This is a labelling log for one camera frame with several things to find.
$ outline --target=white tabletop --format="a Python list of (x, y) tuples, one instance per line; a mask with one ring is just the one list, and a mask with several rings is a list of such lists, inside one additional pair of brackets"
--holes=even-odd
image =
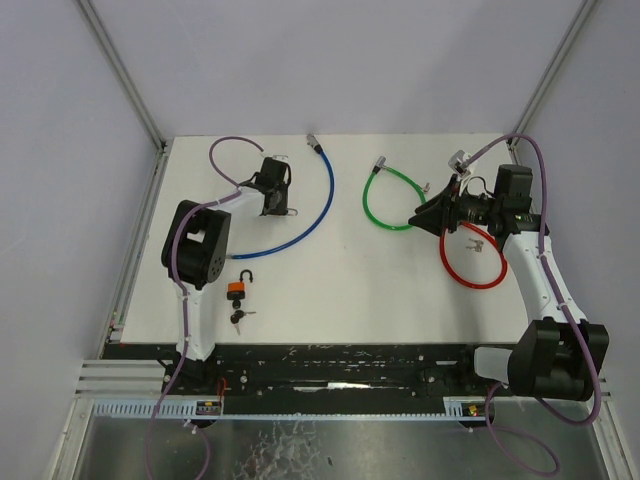
[[(518, 285), (509, 271), (504, 282), (475, 291), (451, 279), (438, 253), (438, 238), (419, 230), (392, 232), (371, 223), (362, 209), (362, 190), (380, 155), (387, 165), (431, 184), (429, 198), (444, 188), (449, 157), (474, 153), (499, 134), (319, 136), (336, 176), (329, 214), (305, 240), (286, 251), (253, 260), (227, 260), (216, 282), (218, 343), (457, 343), (515, 342), (527, 325)], [(173, 143), (140, 269), (126, 315), (125, 343), (175, 342), (178, 298), (160, 262), (176, 206), (182, 200), (210, 201), (232, 190), (212, 169), (208, 149), (217, 137), (178, 137)], [(293, 182), (289, 206), (297, 217), (259, 217), (234, 233), (229, 253), (277, 246), (304, 231), (322, 210), (328, 176), (321, 158), (302, 135), (254, 136), (269, 154), (288, 155)], [(259, 170), (251, 145), (225, 142), (215, 151), (220, 167), (238, 181)], [(499, 145), (477, 164), (476, 174), (493, 183), (500, 164), (511, 163)], [(481, 182), (472, 184), (477, 191)], [(407, 184), (382, 172), (369, 203), (382, 221), (402, 224), (419, 205)], [(497, 253), (485, 242), (481, 253), (466, 249), (476, 234), (460, 229), (447, 237), (453, 267), (465, 278), (487, 282), (500, 271)], [(257, 314), (231, 325), (228, 282), (249, 268), (245, 310)]]

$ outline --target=green hose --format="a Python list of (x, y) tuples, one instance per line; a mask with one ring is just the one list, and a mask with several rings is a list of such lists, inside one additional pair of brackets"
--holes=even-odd
[[(420, 188), (420, 185), (418, 185), (416, 182), (411, 180), (404, 173), (401, 173), (398, 170), (396, 170), (394, 168), (391, 168), (391, 167), (384, 167), (384, 170), (386, 170), (389, 173), (392, 173), (393, 175), (395, 175), (399, 179), (401, 179), (401, 180), (407, 182), (409, 185), (411, 185), (411, 187), (420, 196), (420, 203), (421, 204), (423, 204), (423, 203), (425, 203), (427, 201), (427, 199), (424, 196), (424, 192), (422, 191), (422, 188)], [(373, 213), (371, 213), (371, 210), (369, 209), (369, 203), (367, 202), (367, 198), (369, 197), (369, 188), (371, 187), (371, 183), (373, 182), (373, 179), (375, 178), (376, 174), (377, 174), (376, 171), (371, 172), (371, 175), (369, 175), (369, 179), (367, 180), (367, 183), (364, 186), (364, 192), (362, 192), (362, 207), (364, 208), (364, 213), (367, 214), (367, 217), (369, 217), (369, 220), (371, 220), (373, 223), (375, 223), (379, 227), (386, 228), (387, 230), (401, 231), (401, 230), (410, 229), (411, 225), (387, 225), (386, 223), (383, 223), (380, 220), (378, 220), (373, 215)]]

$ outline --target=gray floor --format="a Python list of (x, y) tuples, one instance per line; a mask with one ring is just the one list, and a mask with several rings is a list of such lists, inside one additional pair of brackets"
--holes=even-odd
[[(583, 407), (563, 405), (573, 417)], [(547, 442), (562, 464), (561, 479), (606, 479), (590, 428), (560, 423), (535, 402), (497, 405), (497, 424), (519, 427)], [(77, 479), (144, 479), (148, 420), (94, 418)], [(212, 458), (204, 478), (215, 479), (529, 479), (489, 433), (457, 423), (376, 421), (219, 421), (205, 430)], [(505, 444), (536, 468), (553, 467), (539, 447), (513, 435)], [(198, 435), (180, 422), (154, 424), (151, 465), (156, 480), (193, 479), (204, 461)]]

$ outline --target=white wall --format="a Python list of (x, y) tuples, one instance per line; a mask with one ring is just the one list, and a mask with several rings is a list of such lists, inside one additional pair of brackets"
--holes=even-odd
[[(639, 18), (635, 0), (602, 2), (529, 132), (547, 161), (549, 227), (557, 261), (587, 317), (609, 329), (604, 368), (636, 453)], [(537, 169), (531, 151), (523, 150), (524, 162)]]
[(154, 152), (73, 2), (3, 2), (0, 65), (0, 476), (22, 480), (95, 354)]
[(166, 136), (508, 131), (580, 0), (95, 0)]

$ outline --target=blue hose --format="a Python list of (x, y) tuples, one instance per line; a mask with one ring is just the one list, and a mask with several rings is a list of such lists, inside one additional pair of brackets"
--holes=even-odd
[(280, 245), (278, 247), (270, 248), (269, 250), (263, 250), (261, 252), (242, 253), (242, 254), (238, 254), (238, 255), (231, 255), (231, 258), (233, 260), (244, 260), (244, 259), (247, 259), (247, 258), (266, 257), (267, 255), (271, 255), (272, 253), (277, 253), (277, 252), (281, 252), (282, 250), (286, 250), (287, 248), (289, 248), (289, 247), (295, 245), (296, 243), (298, 243), (303, 238), (307, 237), (311, 232), (313, 232), (316, 229), (316, 227), (318, 225), (320, 225), (320, 222), (322, 222), (324, 217), (327, 215), (327, 212), (329, 211), (329, 208), (331, 207), (331, 203), (333, 202), (333, 191), (335, 190), (335, 183), (336, 182), (335, 182), (335, 178), (333, 176), (333, 169), (331, 168), (331, 162), (329, 162), (329, 159), (327, 158), (327, 155), (324, 153), (323, 150), (320, 150), (320, 152), (318, 152), (318, 154), (322, 157), (322, 160), (324, 160), (324, 164), (327, 167), (327, 173), (329, 174), (329, 198), (327, 198), (327, 203), (325, 204), (324, 208), (322, 209), (322, 213), (320, 213), (320, 216), (316, 219), (316, 221), (313, 222), (313, 224), (311, 224), (311, 226), (309, 228), (307, 228), (304, 232), (302, 232), (300, 235), (298, 235), (293, 240), (289, 240), (287, 243), (283, 243), (282, 245)]

